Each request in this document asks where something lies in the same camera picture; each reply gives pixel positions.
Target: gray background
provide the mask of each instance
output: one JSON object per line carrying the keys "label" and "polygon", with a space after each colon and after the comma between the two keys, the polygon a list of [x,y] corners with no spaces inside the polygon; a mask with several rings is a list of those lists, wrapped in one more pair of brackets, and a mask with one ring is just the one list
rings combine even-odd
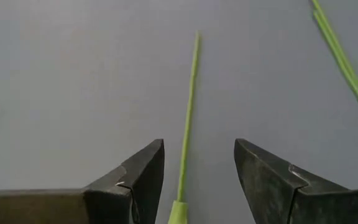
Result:
{"label": "gray background", "polygon": [[[321,0],[358,73],[358,1]],[[235,138],[358,188],[358,104],[307,0],[0,0],[0,189],[81,187],[164,138],[176,196],[195,30],[190,223],[253,223]]]}

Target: metal jaw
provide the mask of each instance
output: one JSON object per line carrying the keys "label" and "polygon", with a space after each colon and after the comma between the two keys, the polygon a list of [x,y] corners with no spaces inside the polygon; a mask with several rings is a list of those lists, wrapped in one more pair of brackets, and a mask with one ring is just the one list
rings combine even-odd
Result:
{"label": "metal jaw", "polygon": [[358,223],[358,190],[311,174],[237,139],[234,160],[256,224]]}
{"label": "metal jaw", "polygon": [[163,169],[158,139],[83,189],[0,191],[0,224],[154,223]]}

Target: gray wall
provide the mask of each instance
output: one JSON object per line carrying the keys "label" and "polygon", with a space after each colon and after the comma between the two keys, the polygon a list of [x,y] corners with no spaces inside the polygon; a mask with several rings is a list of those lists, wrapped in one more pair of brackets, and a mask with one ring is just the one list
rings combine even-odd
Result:
{"label": "gray wall", "polygon": [[[358,73],[358,1],[321,0]],[[176,185],[195,30],[190,223],[253,223],[246,138],[358,188],[358,104],[308,0],[0,0],[0,189],[81,187],[155,138]]]}

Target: gray surface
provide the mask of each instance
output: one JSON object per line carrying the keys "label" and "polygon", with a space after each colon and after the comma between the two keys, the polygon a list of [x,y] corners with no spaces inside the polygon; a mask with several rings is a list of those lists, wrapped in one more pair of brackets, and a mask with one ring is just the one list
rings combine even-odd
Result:
{"label": "gray surface", "polygon": [[[358,73],[358,1],[322,5]],[[358,188],[358,104],[307,0],[0,0],[0,189],[84,186],[164,138],[166,223],[196,29],[190,223],[253,223],[235,138]]]}

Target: dark metal jaw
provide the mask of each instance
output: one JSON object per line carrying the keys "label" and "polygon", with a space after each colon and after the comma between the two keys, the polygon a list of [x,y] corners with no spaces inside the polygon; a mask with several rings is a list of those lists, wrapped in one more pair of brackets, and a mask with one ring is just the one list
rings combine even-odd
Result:
{"label": "dark metal jaw", "polygon": [[234,160],[256,224],[358,223],[358,190],[311,174],[237,139]]}
{"label": "dark metal jaw", "polygon": [[158,139],[83,189],[0,191],[0,224],[154,223],[163,169]]}

